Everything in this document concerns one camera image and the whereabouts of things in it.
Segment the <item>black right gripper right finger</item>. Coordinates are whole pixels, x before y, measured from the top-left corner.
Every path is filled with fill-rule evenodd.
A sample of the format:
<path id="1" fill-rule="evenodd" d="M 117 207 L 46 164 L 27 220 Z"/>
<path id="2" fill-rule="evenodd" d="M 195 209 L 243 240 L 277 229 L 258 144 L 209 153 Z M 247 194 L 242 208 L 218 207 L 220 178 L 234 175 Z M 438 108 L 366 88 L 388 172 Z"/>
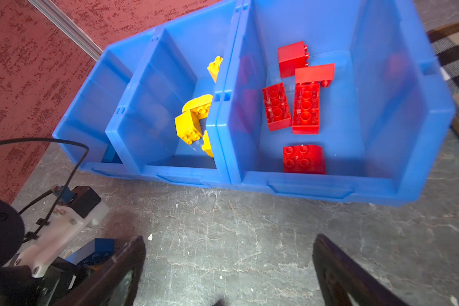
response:
<path id="1" fill-rule="evenodd" d="M 406 305 L 324 234 L 313 244 L 313 264 L 325 305 Z"/>

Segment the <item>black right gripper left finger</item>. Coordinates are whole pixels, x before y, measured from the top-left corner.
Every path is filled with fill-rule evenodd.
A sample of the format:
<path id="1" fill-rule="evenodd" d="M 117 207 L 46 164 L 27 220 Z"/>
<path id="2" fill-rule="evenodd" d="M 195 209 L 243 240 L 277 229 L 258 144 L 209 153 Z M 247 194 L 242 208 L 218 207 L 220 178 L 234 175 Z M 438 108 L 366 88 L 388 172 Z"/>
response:
<path id="1" fill-rule="evenodd" d="M 143 237 L 133 237 L 56 305 L 133 305 L 145 256 Z"/>

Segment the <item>blue lego brick pile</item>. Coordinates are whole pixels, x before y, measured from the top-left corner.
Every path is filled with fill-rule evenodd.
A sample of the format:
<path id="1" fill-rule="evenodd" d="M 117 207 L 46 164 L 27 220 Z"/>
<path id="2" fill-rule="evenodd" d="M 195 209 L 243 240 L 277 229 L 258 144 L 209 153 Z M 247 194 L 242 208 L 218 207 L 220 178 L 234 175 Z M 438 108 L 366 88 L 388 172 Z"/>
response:
<path id="1" fill-rule="evenodd" d="M 79 266 L 95 266 L 106 262 L 114 253 L 113 238 L 95 238 L 65 260 Z"/>

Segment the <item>red lego brick long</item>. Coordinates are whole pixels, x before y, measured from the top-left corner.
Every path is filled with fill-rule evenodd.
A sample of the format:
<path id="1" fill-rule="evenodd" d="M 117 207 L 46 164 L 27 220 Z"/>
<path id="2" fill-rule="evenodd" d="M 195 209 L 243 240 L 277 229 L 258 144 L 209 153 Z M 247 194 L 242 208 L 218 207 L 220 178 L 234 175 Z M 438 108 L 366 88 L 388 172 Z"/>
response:
<path id="1" fill-rule="evenodd" d="M 266 122 L 269 131 L 291 127 L 292 118 L 283 83 L 262 89 Z"/>

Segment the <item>yellow lego brick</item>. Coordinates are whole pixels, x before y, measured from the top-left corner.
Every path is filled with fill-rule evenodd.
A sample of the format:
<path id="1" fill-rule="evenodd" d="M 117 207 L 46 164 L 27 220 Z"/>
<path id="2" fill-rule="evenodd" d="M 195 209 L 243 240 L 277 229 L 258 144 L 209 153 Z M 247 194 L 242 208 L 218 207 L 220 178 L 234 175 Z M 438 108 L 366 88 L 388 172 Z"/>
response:
<path id="1" fill-rule="evenodd" d="M 213 95 L 206 94 L 188 101 L 182 108 L 182 112 L 191 112 L 197 119 L 205 119 L 209 116 Z"/>
<path id="2" fill-rule="evenodd" d="M 217 56 L 215 60 L 211 62 L 207 67 L 207 70 L 215 83 L 217 82 L 222 62 L 223 58 L 221 56 Z"/>

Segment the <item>red lego brick square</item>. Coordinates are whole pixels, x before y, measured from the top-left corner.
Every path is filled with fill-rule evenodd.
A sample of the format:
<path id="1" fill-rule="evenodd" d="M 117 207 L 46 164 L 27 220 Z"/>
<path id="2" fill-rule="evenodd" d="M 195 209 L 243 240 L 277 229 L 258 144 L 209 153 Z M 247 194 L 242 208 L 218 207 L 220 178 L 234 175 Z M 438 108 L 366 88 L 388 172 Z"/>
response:
<path id="1" fill-rule="evenodd" d="M 295 70 L 307 67 L 309 59 L 308 46 L 304 41 L 293 43 L 278 49 L 280 77 L 295 76 Z"/>

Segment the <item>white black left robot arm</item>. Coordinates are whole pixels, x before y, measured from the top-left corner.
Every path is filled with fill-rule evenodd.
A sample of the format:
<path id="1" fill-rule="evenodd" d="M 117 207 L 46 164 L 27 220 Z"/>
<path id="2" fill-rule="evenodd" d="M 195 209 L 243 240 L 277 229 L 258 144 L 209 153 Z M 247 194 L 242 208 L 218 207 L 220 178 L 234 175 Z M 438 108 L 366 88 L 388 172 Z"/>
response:
<path id="1" fill-rule="evenodd" d="M 24 234 L 24 222 L 19 213 L 0 200 L 0 268 L 16 255 Z"/>

